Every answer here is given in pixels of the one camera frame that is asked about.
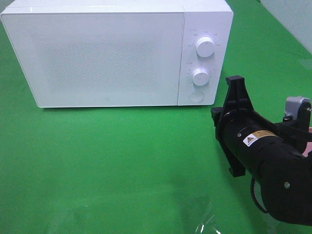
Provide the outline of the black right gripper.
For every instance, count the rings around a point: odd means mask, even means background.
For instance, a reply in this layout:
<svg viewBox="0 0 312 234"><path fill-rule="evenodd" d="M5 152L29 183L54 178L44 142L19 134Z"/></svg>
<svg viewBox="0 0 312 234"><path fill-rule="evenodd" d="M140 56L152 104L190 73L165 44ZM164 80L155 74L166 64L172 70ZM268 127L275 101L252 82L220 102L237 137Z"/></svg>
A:
<svg viewBox="0 0 312 234"><path fill-rule="evenodd" d="M228 91L224 104L212 109L216 139L230 164L234 177L250 172L253 177L262 177L262 139L255 132L262 130L256 121L254 108L241 76L226 78Z"/></svg>

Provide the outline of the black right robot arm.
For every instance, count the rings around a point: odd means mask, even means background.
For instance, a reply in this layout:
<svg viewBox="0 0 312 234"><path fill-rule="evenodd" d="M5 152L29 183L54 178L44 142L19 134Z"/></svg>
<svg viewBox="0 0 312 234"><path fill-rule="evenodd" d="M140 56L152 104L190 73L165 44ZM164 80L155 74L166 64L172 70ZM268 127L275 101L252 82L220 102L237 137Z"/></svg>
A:
<svg viewBox="0 0 312 234"><path fill-rule="evenodd" d="M312 157L304 156L312 140L312 104L306 97L288 97L282 122L257 113L241 76L226 79L223 106L211 109L216 139L234 177L250 173L260 186L256 206L286 223L312 223Z"/></svg>

